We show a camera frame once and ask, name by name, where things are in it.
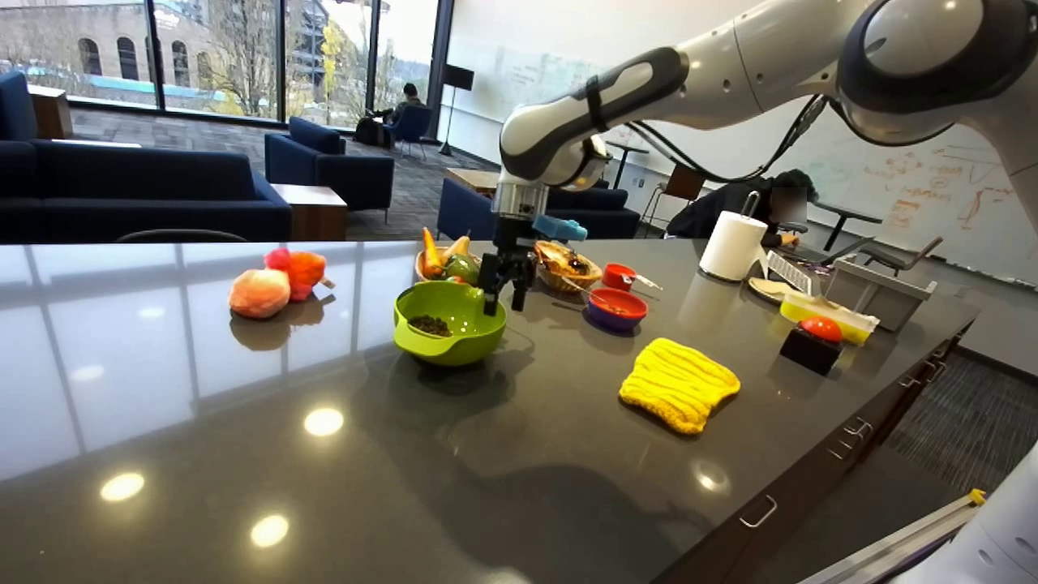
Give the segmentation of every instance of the office desk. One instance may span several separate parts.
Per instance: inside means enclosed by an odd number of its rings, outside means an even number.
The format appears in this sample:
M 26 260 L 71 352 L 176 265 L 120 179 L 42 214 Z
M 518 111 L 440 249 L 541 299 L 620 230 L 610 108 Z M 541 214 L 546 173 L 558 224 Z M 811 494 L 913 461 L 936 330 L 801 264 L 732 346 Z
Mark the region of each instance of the office desk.
M 620 187 L 627 156 L 628 156 L 628 152 L 647 152 L 647 148 L 633 145 L 633 144 L 612 144 L 612 139 L 607 139 L 607 144 L 610 144 L 612 148 L 620 148 L 620 162 L 617 162 L 617 175 L 612 175 L 612 187 Z
M 666 288 L 636 336 L 527 291 L 487 363 L 431 370 L 393 346 L 416 241 L 291 246 L 333 294 L 273 321 L 228 316 L 273 245 L 0 246 L 7 580 L 739 580 L 970 321 L 931 299 L 816 375 L 686 241 L 588 241 Z M 693 442 L 617 400 L 661 333 L 742 381 Z
M 824 241 L 824 249 L 831 249 L 838 245 L 838 236 L 841 236 L 847 221 L 882 224 L 882 216 L 873 216 L 873 214 L 863 214 L 863 210 L 852 210 L 852 207 L 838 207 L 838 203 L 824 203 L 824 201 L 811 201 L 811 203 L 838 214 L 838 224 L 833 224 L 831 236 Z

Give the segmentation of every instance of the black box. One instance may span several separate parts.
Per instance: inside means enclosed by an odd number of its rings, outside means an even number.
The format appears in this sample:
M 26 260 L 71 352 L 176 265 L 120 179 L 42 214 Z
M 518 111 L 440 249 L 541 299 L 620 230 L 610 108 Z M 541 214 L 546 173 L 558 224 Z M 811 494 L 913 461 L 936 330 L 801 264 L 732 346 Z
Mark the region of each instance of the black box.
M 841 344 L 828 344 L 828 341 L 805 333 L 801 329 L 790 329 L 780 344 L 780 357 L 788 357 L 815 373 L 831 373 L 841 357 Z

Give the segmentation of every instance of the cup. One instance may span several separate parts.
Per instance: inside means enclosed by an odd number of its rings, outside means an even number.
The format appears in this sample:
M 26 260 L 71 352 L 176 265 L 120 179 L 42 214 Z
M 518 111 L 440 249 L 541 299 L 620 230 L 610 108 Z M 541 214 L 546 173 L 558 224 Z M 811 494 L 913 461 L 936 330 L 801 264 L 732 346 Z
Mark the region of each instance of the cup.
M 610 288 L 628 288 L 636 282 L 636 270 L 627 264 L 607 264 L 604 265 L 604 286 Z

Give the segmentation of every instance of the wall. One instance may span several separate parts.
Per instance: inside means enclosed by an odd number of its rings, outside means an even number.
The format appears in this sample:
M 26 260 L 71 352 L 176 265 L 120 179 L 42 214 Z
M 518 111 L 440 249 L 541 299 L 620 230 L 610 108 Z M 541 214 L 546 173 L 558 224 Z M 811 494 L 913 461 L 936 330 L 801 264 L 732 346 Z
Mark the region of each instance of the wall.
M 495 156 L 500 122 L 516 104 L 548 102 L 580 89 L 593 73 L 627 61 L 653 46 L 671 46 L 727 24 L 754 0 L 567 0 L 564 10 L 548 0 L 494 4 L 457 0 L 452 61 L 477 73 L 474 91 L 445 93 L 445 117 L 455 120 L 440 139 Z M 801 104 L 785 104 L 754 120 L 727 131 L 666 128 L 666 134 L 700 167 L 721 175 L 742 175 L 761 167 L 779 145 Z M 1038 286 L 1038 235 L 997 158 L 988 144 L 952 128 L 951 134 L 902 148 L 879 148 L 856 139 L 833 115 L 824 115 L 811 134 L 775 162 L 801 167 L 816 179 L 828 201 L 882 216 L 879 228 L 847 224 L 851 235 L 873 235 L 891 246 L 921 246 L 945 235 L 939 255 L 997 278 Z M 643 210 L 653 187 L 667 175 L 661 156 L 633 156 L 624 186 L 628 207 Z M 681 203 L 666 201 L 654 224 L 666 224 Z

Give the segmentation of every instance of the glass wall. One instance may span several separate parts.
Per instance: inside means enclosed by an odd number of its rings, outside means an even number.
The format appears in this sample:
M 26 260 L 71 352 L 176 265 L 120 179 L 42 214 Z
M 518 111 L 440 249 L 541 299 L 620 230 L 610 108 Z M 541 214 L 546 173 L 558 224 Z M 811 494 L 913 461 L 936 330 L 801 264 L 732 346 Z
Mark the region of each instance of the glass wall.
M 161 79 L 166 111 L 278 120 L 284 102 L 284 117 L 354 128 L 371 93 L 388 108 L 405 80 L 429 89 L 436 4 L 0 0 L 0 73 L 115 108 L 158 108 Z

